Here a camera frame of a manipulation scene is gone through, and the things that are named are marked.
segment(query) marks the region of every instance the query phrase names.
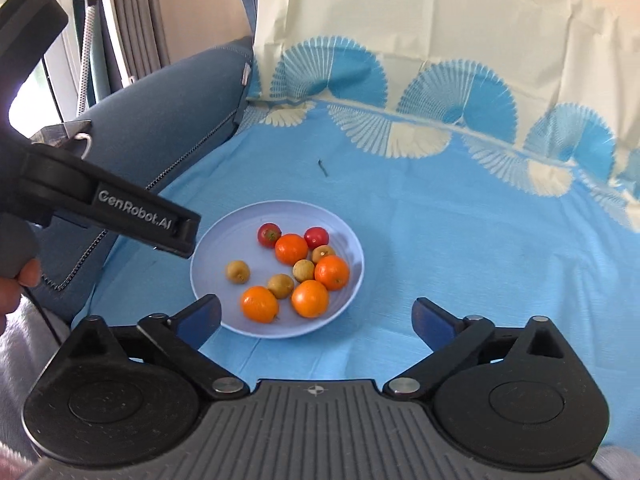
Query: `human hand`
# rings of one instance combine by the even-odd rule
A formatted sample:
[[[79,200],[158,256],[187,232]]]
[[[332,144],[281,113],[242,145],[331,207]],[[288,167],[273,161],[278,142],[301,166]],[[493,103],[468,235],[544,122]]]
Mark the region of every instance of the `human hand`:
[[[20,305],[22,288],[38,285],[41,275],[40,262],[33,259],[24,265],[15,278],[0,278],[0,335],[6,328],[6,315],[14,312]]]

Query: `bed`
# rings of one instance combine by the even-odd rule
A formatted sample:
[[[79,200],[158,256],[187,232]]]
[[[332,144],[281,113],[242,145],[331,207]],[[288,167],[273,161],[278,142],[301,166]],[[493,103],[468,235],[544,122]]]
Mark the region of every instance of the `bed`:
[[[543,314],[607,398],[606,442],[640,452],[640,27],[615,0],[402,1],[255,0],[252,103],[162,195],[201,213],[200,235],[249,203],[315,203],[367,270],[317,332],[220,329],[201,352],[249,384],[382,385],[429,352],[416,297],[501,326]],[[193,299],[188,261],[121,238],[82,315],[131,324]]]

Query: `light blue bowl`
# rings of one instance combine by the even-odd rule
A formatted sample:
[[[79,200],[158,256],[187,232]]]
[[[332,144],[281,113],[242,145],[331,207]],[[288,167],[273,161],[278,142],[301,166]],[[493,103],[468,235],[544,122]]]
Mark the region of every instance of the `light blue bowl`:
[[[299,316],[289,298],[280,300],[280,313],[270,324],[247,319],[238,304],[241,294],[253,285],[266,285],[274,274],[292,276],[291,267],[276,260],[273,249],[262,247],[257,232],[262,224],[277,224],[283,234],[303,235],[310,227],[320,226],[329,233],[329,245],[349,264],[349,283],[330,293],[327,311],[315,319]],[[235,285],[225,277],[226,264],[243,260],[251,269],[244,285]],[[222,326],[239,334],[280,339],[303,335],[334,320],[350,305],[364,276],[364,254],[351,228],[335,214],[305,202],[274,200],[237,209],[218,220],[199,241],[191,259],[191,288],[197,298],[215,294],[222,304]]]

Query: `blue bedsheet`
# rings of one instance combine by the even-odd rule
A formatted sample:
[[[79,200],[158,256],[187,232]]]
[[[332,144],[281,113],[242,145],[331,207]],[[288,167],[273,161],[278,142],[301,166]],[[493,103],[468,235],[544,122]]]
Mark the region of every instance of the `blue bedsheet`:
[[[429,352],[411,329],[417,296],[503,326],[544,314],[607,397],[606,442],[640,452],[640,235],[621,225],[624,215],[615,221],[615,206],[577,170],[568,192],[540,196],[505,170],[508,164],[495,163],[510,156],[517,166],[518,155],[446,132],[429,141],[442,144],[431,150],[439,153],[410,158],[406,143],[385,151],[380,146],[390,138],[370,136],[383,116],[372,112],[360,121],[373,121],[368,129],[351,128],[330,107],[308,102],[271,118],[250,108],[242,133],[162,195],[202,214],[200,235],[226,213],[262,200],[329,209],[364,248],[367,270],[355,302],[307,336],[256,340],[220,329],[202,352],[249,384],[373,377],[382,385]],[[191,301],[188,261],[121,238],[83,314],[131,324]]]

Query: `cherry tomato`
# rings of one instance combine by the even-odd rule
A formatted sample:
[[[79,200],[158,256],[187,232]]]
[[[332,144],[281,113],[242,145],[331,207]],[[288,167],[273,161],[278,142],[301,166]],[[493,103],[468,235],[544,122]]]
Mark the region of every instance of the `cherry tomato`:
[[[282,231],[276,224],[264,224],[258,229],[258,242],[263,247],[275,247],[281,236]]]
[[[305,242],[313,251],[316,247],[329,244],[329,233],[321,227],[311,227],[305,232]]]

